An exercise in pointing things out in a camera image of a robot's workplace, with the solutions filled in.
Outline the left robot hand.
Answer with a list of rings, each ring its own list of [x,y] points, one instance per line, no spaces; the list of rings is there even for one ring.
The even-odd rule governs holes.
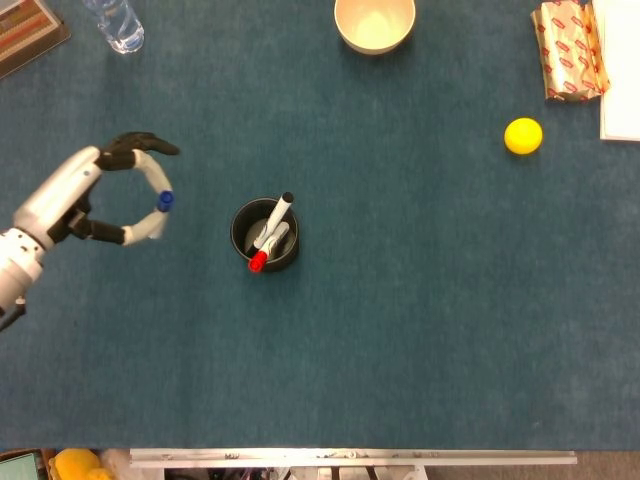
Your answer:
[[[151,132],[127,132],[106,147],[88,146],[65,160],[18,208],[13,226],[43,249],[74,235],[121,246],[159,238],[166,226],[175,195],[152,151],[177,155],[174,144]],[[105,172],[136,169],[157,194],[153,211],[134,225],[117,226],[88,217],[90,193]]]

